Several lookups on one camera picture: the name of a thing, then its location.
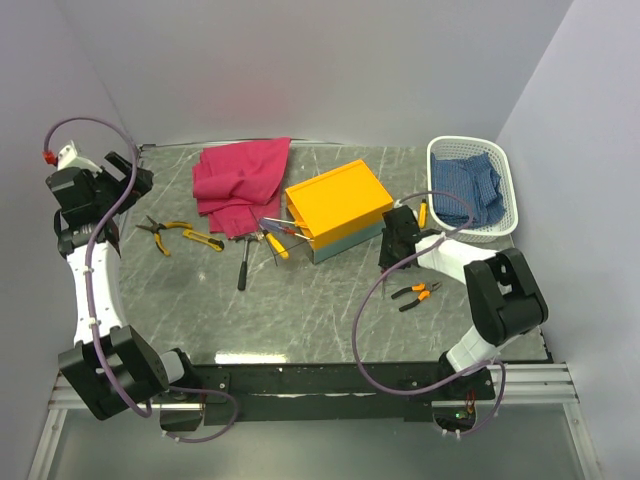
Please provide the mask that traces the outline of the yellow long nose pliers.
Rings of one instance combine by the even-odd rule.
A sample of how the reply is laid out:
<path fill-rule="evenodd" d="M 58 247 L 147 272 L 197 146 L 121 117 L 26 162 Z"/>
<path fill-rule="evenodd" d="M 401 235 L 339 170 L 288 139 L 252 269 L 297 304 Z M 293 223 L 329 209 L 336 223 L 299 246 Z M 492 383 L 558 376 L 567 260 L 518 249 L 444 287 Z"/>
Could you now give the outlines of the yellow long nose pliers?
<path fill-rule="evenodd" d="M 171 221 L 171 222 L 156 222 L 149 215 L 146 216 L 149 225 L 137 224 L 136 227 L 140 230 L 148 231 L 153 234 L 156 248 L 166 257 L 170 256 L 170 251 L 164 246 L 161 232 L 170 229 L 192 229 L 193 225 L 183 221 Z"/>

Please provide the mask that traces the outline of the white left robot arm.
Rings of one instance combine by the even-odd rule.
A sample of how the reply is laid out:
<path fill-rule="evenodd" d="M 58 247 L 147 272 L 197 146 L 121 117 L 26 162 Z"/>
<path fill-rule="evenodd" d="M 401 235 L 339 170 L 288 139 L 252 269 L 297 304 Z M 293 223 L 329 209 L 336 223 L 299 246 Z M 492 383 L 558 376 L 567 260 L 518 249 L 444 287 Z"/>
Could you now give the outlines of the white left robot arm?
<path fill-rule="evenodd" d="M 175 401 L 192 399 L 197 374 L 179 349 L 158 354 L 125 318 L 119 287 L 120 233 L 104 216 L 122 214 L 153 186 L 152 172 L 115 152 L 105 159 L 122 173 L 116 178 L 83 156 L 75 144 L 46 153 L 56 170 L 46 185 L 59 204 L 54 232 L 59 254 L 73 275 L 77 323 L 71 349 L 59 369 L 91 413 L 106 420 L 132 403 L 149 404 L 166 392 Z"/>

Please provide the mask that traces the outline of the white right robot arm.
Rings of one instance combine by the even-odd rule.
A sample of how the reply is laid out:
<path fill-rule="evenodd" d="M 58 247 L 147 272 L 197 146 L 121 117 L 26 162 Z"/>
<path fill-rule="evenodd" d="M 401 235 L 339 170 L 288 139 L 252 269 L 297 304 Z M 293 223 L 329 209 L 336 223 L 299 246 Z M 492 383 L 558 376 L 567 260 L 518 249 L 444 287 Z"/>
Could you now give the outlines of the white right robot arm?
<path fill-rule="evenodd" d="M 472 326 L 441 356 L 437 376 L 445 396 L 460 398 L 473 385 L 470 367 L 496 358 L 514 339 L 547 321 L 546 301 L 516 248 L 484 249 L 421 230 L 406 205 L 384 213 L 383 222 L 379 265 L 384 271 L 417 266 L 466 287 Z"/>

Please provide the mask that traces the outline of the yellow utility knife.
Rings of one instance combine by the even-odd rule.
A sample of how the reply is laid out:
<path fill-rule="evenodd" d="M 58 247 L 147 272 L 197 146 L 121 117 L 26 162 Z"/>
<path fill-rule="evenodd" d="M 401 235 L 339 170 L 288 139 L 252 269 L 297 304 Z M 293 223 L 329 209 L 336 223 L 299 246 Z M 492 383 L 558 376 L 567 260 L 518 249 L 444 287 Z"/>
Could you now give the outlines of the yellow utility knife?
<path fill-rule="evenodd" d="M 211 235 L 204 234 L 192 229 L 185 229 L 183 236 L 191 241 L 207 245 L 216 252 L 222 252 L 225 249 L 225 244 L 222 240 L 218 240 Z"/>

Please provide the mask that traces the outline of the clear toolbox drawer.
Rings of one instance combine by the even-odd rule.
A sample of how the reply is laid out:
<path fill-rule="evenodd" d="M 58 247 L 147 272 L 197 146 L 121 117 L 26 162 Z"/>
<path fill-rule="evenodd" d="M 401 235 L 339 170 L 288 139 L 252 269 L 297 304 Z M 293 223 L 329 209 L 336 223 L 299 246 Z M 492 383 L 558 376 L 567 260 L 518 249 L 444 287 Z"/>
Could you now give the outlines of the clear toolbox drawer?
<path fill-rule="evenodd" d="M 261 229 L 262 228 L 258 224 L 258 233 L 261 233 Z M 276 265 L 287 263 L 289 260 L 293 259 L 296 255 L 304 254 L 306 248 L 310 246 L 311 241 L 305 241 L 294 236 L 282 234 L 280 232 L 275 232 L 273 234 L 284 245 L 284 247 L 288 250 L 288 253 L 289 253 L 289 258 L 287 260 L 280 258 L 272 249 L 272 247 L 269 245 L 267 240 L 263 237 L 262 239 L 265 241 L 266 246 L 269 249 L 269 252 L 273 255 L 274 262 Z"/>

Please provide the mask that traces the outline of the yellow screwdriver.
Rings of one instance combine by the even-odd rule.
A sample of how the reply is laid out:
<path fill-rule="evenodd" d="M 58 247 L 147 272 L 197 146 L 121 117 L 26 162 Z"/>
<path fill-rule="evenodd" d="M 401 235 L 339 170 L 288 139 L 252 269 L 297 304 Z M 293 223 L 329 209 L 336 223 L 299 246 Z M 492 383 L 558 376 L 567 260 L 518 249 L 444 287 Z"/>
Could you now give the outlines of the yellow screwdriver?
<path fill-rule="evenodd" d="M 287 260 L 289 258 L 288 250 L 284 245 L 274 236 L 274 234 L 267 229 L 261 229 L 262 236 L 267 240 L 269 245 L 275 251 L 275 253 L 282 259 Z"/>
<path fill-rule="evenodd" d="M 284 219 L 280 219 L 279 223 L 285 234 L 300 238 L 305 241 L 312 240 L 311 237 L 306 236 L 302 232 L 303 229 L 307 228 L 307 225 L 305 223 L 296 221 L 296 220 L 284 220 Z"/>
<path fill-rule="evenodd" d="M 423 198 L 421 200 L 419 213 L 418 213 L 418 226 L 420 229 L 424 229 L 426 227 L 427 215 L 428 215 L 427 199 Z"/>

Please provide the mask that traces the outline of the orange drawer toolbox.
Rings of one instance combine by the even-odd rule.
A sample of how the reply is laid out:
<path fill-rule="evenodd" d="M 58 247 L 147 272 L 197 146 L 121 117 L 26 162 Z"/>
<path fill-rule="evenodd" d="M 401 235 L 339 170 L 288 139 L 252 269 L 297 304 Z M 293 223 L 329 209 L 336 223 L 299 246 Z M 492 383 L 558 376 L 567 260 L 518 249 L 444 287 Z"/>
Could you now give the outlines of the orange drawer toolbox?
<path fill-rule="evenodd" d="M 362 159 L 285 189 L 286 205 L 302 224 L 310 259 L 319 264 L 382 232 L 393 198 Z"/>

